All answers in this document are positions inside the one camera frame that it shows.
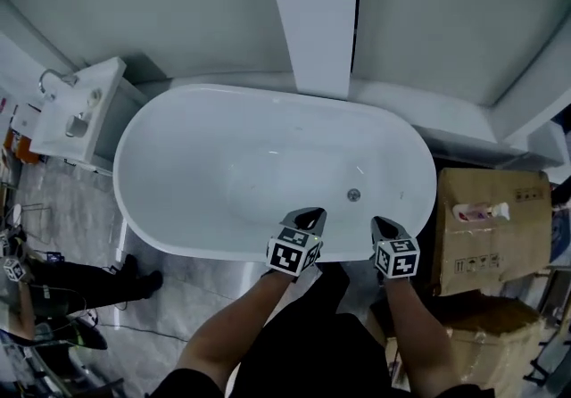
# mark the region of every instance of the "bathtub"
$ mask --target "bathtub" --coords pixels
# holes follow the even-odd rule
[[[434,205],[425,142],[362,104],[217,85],[173,88],[128,124],[113,164],[120,210],[166,253],[264,261],[289,212],[327,211],[322,261],[366,260],[373,216],[415,236]]]

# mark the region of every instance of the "white wall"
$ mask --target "white wall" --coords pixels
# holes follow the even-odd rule
[[[571,0],[360,0],[353,74],[491,105]]]
[[[291,70],[275,0],[11,0],[78,67],[119,56],[131,81]]]

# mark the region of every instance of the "marble floor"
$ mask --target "marble floor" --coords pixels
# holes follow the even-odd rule
[[[164,286],[152,298],[126,308],[98,310],[107,351],[79,349],[84,362],[107,380],[123,377],[122,392],[129,398],[151,393],[172,370],[185,340],[211,315],[245,293],[266,270],[263,263],[177,257],[153,249],[124,222],[111,178],[58,159],[25,166],[15,198],[21,204],[42,203],[49,208],[22,214],[35,249],[57,251],[67,261],[99,267],[115,265],[116,259],[133,253],[144,273],[154,269],[163,273]],[[352,283],[340,311],[364,320],[378,293],[375,272],[368,262],[345,263],[344,267]],[[316,268],[306,271],[290,286],[277,311],[303,294],[318,274]]]

